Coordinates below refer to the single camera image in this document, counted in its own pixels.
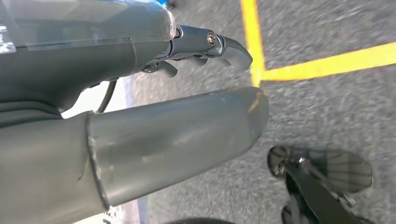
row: brake lever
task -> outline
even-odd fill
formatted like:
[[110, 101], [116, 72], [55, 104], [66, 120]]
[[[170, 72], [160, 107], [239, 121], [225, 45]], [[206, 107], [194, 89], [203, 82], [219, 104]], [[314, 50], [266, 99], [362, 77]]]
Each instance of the brake lever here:
[[153, 68], [159, 67], [165, 60], [187, 60], [195, 66], [203, 66], [208, 59], [216, 59], [224, 66], [231, 65], [241, 70], [249, 69], [253, 61], [249, 52], [236, 40], [217, 35], [209, 29], [179, 25], [177, 35], [168, 48], [142, 71], [154, 72]]

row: asphalt road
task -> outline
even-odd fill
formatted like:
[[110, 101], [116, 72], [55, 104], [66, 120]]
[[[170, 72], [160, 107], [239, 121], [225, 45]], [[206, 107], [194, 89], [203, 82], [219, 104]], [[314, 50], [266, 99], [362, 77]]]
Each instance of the asphalt road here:
[[[269, 69], [396, 41], [394, 0], [259, 0], [258, 11]], [[237, 0], [188, 0], [173, 13], [181, 24], [245, 44]], [[215, 63], [175, 65], [174, 78], [135, 75], [134, 104], [251, 85], [249, 72]], [[396, 66], [261, 87], [270, 95], [270, 121], [259, 142], [238, 159], [149, 195], [147, 223], [204, 216], [280, 224], [287, 194], [266, 167], [267, 151], [275, 144], [345, 149], [369, 159], [375, 185], [353, 197], [354, 211], [378, 224], [396, 223]]]

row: metal tube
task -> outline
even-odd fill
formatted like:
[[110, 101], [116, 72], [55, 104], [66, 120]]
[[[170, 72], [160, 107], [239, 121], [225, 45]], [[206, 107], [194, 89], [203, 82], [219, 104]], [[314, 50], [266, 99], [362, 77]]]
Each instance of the metal tube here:
[[89, 147], [106, 202], [122, 204], [244, 153], [268, 116], [268, 97], [254, 87], [92, 115]]
[[107, 209], [90, 164], [86, 119], [0, 129], [0, 223], [70, 224]]

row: yellow road marking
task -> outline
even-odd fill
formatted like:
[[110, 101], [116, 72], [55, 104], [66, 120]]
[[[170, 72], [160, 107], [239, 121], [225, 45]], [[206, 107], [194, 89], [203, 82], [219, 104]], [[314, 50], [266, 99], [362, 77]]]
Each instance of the yellow road marking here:
[[265, 64], [257, 4], [256, 0], [240, 0], [240, 5], [245, 27], [247, 50], [253, 58], [253, 63], [250, 67], [252, 84], [258, 87], [265, 71]]
[[240, 0], [247, 49], [253, 57], [253, 86], [260, 81], [288, 81], [324, 77], [396, 63], [396, 42], [310, 62], [266, 70], [256, 0]]
[[301, 64], [267, 70], [264, 81], [286, 81], [329, 76], [396, 63], [396, 42], [352, 51]]

